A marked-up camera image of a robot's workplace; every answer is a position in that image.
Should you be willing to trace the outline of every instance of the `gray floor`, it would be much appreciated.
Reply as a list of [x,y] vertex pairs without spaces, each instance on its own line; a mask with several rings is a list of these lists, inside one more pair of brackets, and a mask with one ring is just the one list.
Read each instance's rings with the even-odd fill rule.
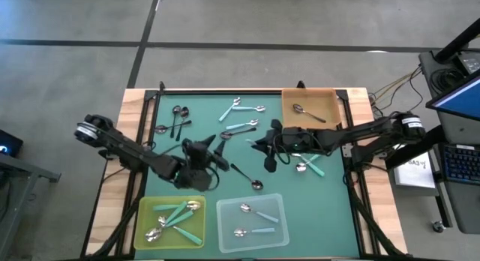
[[[152,0],[0,0],[0,39],[139,41]],[[480,0],[161,0],[150,41],[441,47],[480,17]],[[480,40],[472,43],[480,47]],[[12,254],[78,257],[104,161],[76,141],[88,113],[116,118],[137,48],[0,45],[0,128],[25,140],[22,158],[63,176],[40,183]],[[147,49],[137,88],[367,87],[412,71],[415,53]],[[422,76],[415,87],[429,98]],[[419,100],[405,86],[393,110]],[[426,128],[435,112],[414,110]],[[431,231],[434,198],[394,187],[409,252],[478,260],[480,236]]]

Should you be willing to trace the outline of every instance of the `green mat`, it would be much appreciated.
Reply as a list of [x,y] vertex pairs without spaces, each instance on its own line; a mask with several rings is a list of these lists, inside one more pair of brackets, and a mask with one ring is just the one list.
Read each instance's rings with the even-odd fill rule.
[[[172,108],[175,105],[190,109],[192,124],[183,128],[182,139],[203,140],[212,134],[225,131],[228,125],[259,119],[258,129],[242,133],[226,142],[223,156],[237,165],[252,179],[259,179],[264,189],[255,191],[250,183],[236,171],[219,170],[220,185],[216,190],[199,193],[195,190],[178,190],[160,180],[152,171],[148,174],[145,190],[147,197],[187,196],[204,194],[207,200],[205,246],[193,250],[137,250],[136,259],[229,259],[229,258],[273,258],[273,257],[358,257],[359,249],[353,226],[352,212],[347,188],[342,182],[344,168],[341,152],[332,156],[321,156],[314,163],[325,172],[320,178],[308,169],[297,173],[296,158],[287,166],[278,161],[277,172],[269,173],[263,168],[265,155],[256,151],[245,139],[258,140],[270,129],[272,119],[281,119],[280,95],[240,95],[243,107],[266,106],[264,113],[256,111],[232,111],[220,123],[218,118],[232,104],[234,94],[197,95],[168,94],[160,98],[157,125],[171,125]],[[170,139],[170,132],[154,135],[157,143],[155,152],[160,153],[177,142]],[[213,151],[220,143],[219,136],[212,143]],[[181,149],[172,154],[182,156]],[[250,197],[261,194],[281,194],[285,207],[290,243],[284,247],[272,247],[236,253],[221,253],[218,247],[216,203],[218,200]]]

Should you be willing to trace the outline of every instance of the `keyboard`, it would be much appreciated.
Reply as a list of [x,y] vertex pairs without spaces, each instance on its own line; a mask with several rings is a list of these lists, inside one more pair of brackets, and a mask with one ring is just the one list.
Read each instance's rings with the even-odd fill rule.
[[443,145],[442,154],[442,167],[448,180],[480,185],[480,149]]

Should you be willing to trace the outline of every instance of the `yellow tray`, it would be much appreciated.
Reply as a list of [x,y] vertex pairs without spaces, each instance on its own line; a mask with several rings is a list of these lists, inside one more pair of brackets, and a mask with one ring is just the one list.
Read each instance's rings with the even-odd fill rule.
[[[305,111],[325,119],[326,123],[307,114],[297,113],[293,104],[300,104]],[[282,113],[284,127],[335,130],[341,122],[337,94],[333,88],[284,88]]]
[[[168,218],[175,209],[166,211],[153,211],[156,205],[178,205],[183,201],[198,201],[202,207],[196,210],[187,220],[176,224],[177,227],[188,231],[203,240],[201,245],[194,244],[190,239],[183,236],[179,231],[172,227],[162,231],[161,237],[157,241],[148,242],[145,240],[145,234],[153,227],[158,226],[158,217]],[[161,249],[197,249],[205,244],[205,208],[206,200],[204,196],[147,196],[140,200],[138,208],[138,218],[136,221],[135,241],[133,246],[137,250],[161,250]],[[179,215],[187,212],[184,209]]]

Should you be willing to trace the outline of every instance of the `clear plastic tray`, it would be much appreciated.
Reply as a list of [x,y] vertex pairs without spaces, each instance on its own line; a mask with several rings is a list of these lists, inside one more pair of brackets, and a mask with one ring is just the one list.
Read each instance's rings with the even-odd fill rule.
[[[240,209],[242,203],[247,203],[255,211],[277,218],[278,223],[266,220],[254,212],[243,212]],[[217,202],[217,222],[219,247],[225,254],[280,247],[290,242],[284,201],[278,193],[220,200]],[[274,227],[275,232],[247,233],[239,238],[233,233],[239,227],[247,231]]]

